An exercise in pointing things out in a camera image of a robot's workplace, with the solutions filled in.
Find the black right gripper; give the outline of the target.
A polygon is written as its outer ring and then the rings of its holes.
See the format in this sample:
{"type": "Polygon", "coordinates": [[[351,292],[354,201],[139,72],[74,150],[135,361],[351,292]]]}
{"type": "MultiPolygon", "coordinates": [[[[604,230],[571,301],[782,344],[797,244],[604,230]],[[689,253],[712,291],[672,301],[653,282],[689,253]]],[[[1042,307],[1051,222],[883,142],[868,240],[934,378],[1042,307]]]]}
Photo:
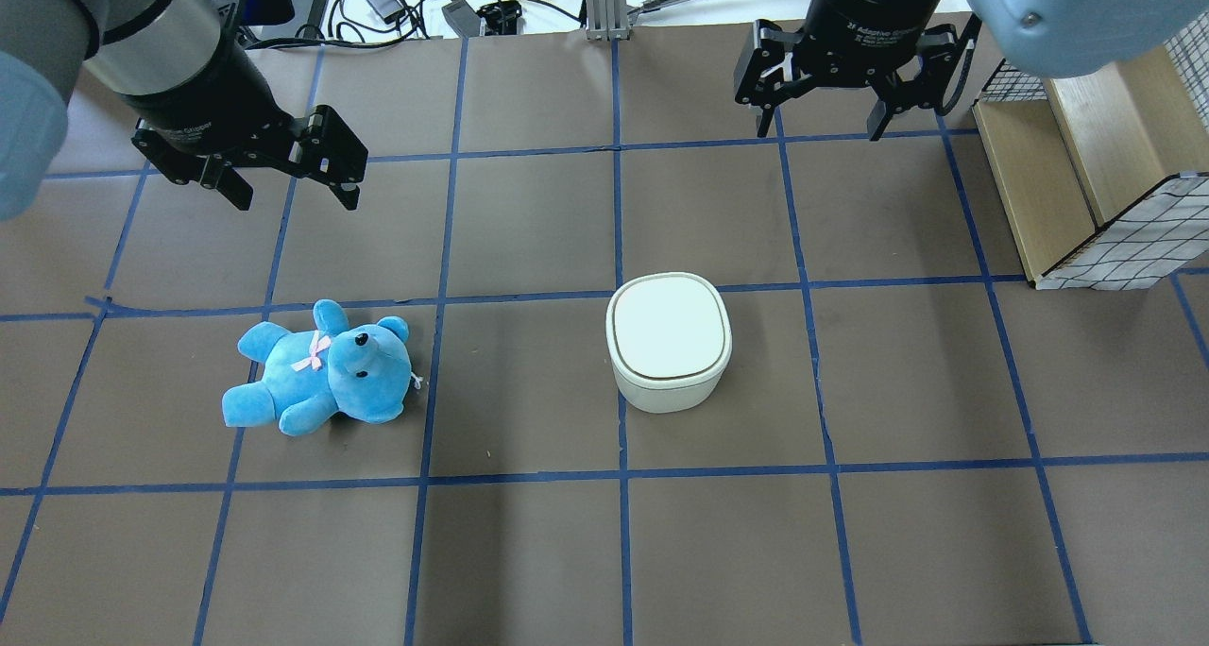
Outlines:
{"type": "Polygon", "coordinates": [[[867,119],[879,140],[901,113],[916,108],[949,115],[962,99],[983,21],[970,15],[962,30],[929,27],[941,0],[811,0],[800,30],[756,19],[734,71],[734,103],[756,114],[756,133],[768,137],[776,109],[825,87],[877,92],[867,119]],[[799,51],[799,64],[796,53],[799,51]],[[897,73],[918,58],[918,74],[897,73]]]}

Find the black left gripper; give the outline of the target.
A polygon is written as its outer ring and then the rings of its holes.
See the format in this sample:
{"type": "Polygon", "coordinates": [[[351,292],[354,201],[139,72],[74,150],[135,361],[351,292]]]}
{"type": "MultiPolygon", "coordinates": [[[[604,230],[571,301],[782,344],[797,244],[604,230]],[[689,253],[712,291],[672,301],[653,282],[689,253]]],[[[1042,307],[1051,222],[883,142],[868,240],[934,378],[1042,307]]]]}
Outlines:
{"type": "Polygon", "coordinates": [[[109,5],[99,50],[83,68],[151,126],[135,128],[132,143],[156,171],[173,184],[195,181],[237,210],[250,210],[253,186],[213,154],[280,127],[287,142],[280,171],[320,181],[345,210],[358,210],[368,148],[334,106],[320,104],[303,117],[282,109],[212,2],[109,5]]]}

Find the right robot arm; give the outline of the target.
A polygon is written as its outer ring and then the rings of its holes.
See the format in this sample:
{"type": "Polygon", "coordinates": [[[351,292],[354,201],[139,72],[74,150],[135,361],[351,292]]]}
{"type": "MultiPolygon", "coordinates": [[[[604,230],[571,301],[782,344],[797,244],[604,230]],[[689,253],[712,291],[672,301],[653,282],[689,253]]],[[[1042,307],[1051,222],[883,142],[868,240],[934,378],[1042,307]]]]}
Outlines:
{"type": "Polygon", "coordinates": [[[786,100],[868,88],[864,129],[877,140],[901,113],[951,113],[983,30],[1032,77],[1084,77],[1165,44],[1205,10],[1207,0],[810,0],[796,31],[753,23],[733,99],[758,113],[764,137],[786,100]]]}

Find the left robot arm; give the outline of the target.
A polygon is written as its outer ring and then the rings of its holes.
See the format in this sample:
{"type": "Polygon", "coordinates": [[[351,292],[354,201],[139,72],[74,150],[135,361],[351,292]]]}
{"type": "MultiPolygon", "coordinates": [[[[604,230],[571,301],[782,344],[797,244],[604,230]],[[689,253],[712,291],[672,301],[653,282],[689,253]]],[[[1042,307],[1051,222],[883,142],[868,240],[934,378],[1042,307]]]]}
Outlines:
{"type": "Polygon", "coordinates": [[[267,167],[355,210],[368,148],[332,106],[285,111],[239,40],[293,13],[291,0],[1,0],[4,219],[42,186],[82,73],[135,113],[133,146],[173,184],[249,210],[239,169],[267,167]]]}

